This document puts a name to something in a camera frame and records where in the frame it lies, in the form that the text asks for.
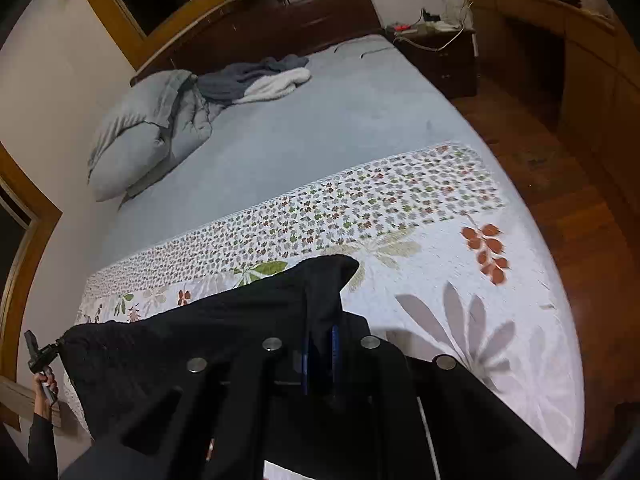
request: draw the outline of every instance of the metal bolt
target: metal bolt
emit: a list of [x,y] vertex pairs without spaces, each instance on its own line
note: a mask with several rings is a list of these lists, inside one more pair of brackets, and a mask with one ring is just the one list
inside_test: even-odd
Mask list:
[[380,339],[374,335],[366,335],[360,340],[360,346],[367,350],[373,350],[380,346]]
[[207,367],[207,360],[202,357],[194,357],[187,361],[187,370],[192,374],[197,374]]
[[262,348],[267,352],[273,352],[282,346],[282,341],[277,337],[268,337],[262,342]]
[[441,370],[453,370],[456,367],[456,360],[450,355],[439,355],[436,364]]

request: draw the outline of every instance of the nightstand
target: nightstand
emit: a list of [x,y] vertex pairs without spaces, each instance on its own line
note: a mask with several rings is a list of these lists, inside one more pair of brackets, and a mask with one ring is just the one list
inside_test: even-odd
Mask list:
[[421,46],[439,48],[456,34],[456,32],[414,32],[395,36],[393,33],[385,33],[386,38],[391,42],[397,38],[394,46],[447,99],[470,97],[478,92],[474,31],[465,29],[447,48],[439,52],[423,50],[404,39]]

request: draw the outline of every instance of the wooden headboard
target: wooden headboard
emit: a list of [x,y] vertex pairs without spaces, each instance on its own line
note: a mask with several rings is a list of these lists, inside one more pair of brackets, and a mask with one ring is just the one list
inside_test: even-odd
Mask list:
[[131,84],[161,70],[200,75],[239,61],[304,56],[381,31],[371,0],[237,0],[177,38]]

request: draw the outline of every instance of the floral bedspread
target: floral bedspread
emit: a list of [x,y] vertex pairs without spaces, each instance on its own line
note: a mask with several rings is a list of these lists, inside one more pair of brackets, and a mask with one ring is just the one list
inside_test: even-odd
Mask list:
[[335,253],[360,263],[345,310],[407,355],[452,354],[575,461],[579,355],[548,285],[556,270],[466,146],[370,162],[134,254],[89,278],[76,322],[136,322]]

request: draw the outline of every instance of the green leaf print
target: green leaf print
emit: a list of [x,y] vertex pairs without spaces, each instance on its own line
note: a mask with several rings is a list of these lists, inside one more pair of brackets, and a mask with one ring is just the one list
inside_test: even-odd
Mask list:
[[235,274],[242,274],[242,276],[240,276],[240,280],[238,280],[233,288],[238,288],[239,286],[244,286],[248,283],[256,282],[257,280],[261,280],[267,276],[273,276],[274,274],[282,272],[286,268],[286,262],[274,260],[272,262],[258,264],[255,267],[251,267],[249,269],[238,269],[238,272],[236,272],[236,269],[234,269]]
[[287,267],[286,262],[279,262],[276,260],[273,262],[266,262],[265,264],[260,264],[258,266],[255,266],[253,270],[260,272],[260,274],[273,276],[274,274],[282,272],[286,267]]

